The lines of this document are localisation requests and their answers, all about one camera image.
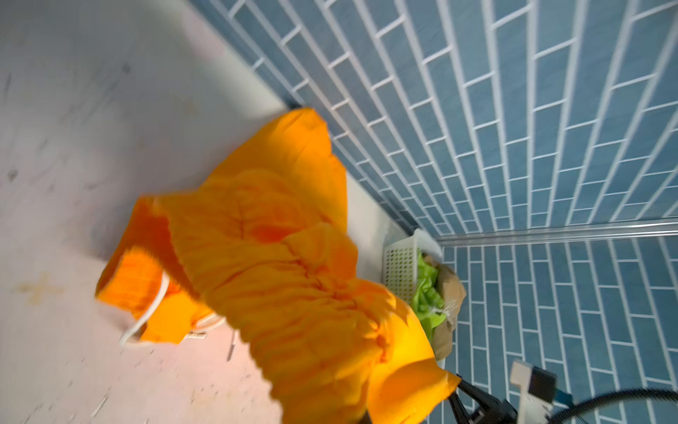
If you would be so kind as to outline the orange shorts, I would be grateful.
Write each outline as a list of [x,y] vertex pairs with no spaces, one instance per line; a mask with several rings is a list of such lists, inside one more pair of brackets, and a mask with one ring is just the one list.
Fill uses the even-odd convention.
[[311,109],[265,125],[197,189],[138,199],[95,290],[147,343],[222,316],[285,423],[420,423],[458,376],[410,306],[357,275],[346,171]]

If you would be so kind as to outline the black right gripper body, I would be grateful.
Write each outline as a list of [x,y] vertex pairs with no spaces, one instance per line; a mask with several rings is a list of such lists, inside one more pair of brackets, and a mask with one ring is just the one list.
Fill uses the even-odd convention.
[[[478,404],[472,413],[463,405],[459,392]],[[464,380],[448,397],[448,402],[458,424],[517,424],[517,410],[508,400],[499,400]]]

